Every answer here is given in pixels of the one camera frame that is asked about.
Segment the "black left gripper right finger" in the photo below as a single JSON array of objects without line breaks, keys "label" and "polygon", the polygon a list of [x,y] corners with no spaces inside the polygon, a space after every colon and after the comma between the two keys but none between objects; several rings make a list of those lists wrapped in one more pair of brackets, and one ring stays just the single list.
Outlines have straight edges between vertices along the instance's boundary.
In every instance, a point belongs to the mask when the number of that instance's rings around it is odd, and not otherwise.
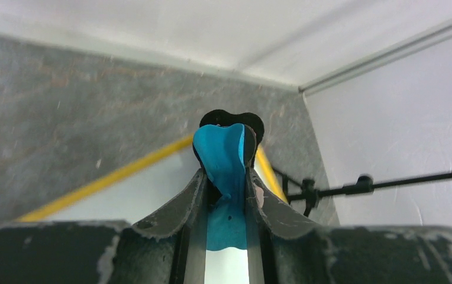
[{"label": "black left gripper right finger", "polygon": [[268,190],[253,169],[246,171],[245,213],[250,283],[322,283],[311,247],[316,223]]}]

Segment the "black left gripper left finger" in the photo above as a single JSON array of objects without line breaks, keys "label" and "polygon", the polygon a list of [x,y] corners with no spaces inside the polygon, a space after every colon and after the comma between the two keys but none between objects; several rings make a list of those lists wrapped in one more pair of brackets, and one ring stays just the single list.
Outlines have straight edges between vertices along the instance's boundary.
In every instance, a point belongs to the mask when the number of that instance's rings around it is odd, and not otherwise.
[{"label": "black left gripper left finger", "polygon": [[207,185],[199,169],[170,201],[133,225],[137,283],[204,283]]}]

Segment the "small wood-framed whiteboard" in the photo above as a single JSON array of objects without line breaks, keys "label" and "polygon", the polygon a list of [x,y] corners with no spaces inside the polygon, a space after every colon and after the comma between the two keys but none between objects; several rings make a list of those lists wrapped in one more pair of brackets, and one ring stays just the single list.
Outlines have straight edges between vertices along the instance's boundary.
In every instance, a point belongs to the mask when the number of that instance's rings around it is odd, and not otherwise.
[{"label": "small wood-framed whiteboard", "polygon": [[[17,221],[126,220],[148,216],[177,195],[199,167],[187,135],[106,176],[67,193]],[[255,170],[276,196],[286,201],[263,148]],[[207,251],[204,283],[249,283],[247,250]]]}]

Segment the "blue whiteboard eraser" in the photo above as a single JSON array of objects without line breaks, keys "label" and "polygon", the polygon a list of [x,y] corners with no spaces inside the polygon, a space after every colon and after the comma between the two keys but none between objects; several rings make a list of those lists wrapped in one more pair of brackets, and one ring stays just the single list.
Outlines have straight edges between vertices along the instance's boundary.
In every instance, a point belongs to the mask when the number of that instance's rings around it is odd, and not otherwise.
[{"label": "blue whiteboard eraser", "polygon": [[193,152],[208,178],[206,247],[210,251],[247,248],[247,170],[254,166],[263,136],[264,123],[258,115],[223,109],[206,113],[193,135]]}]

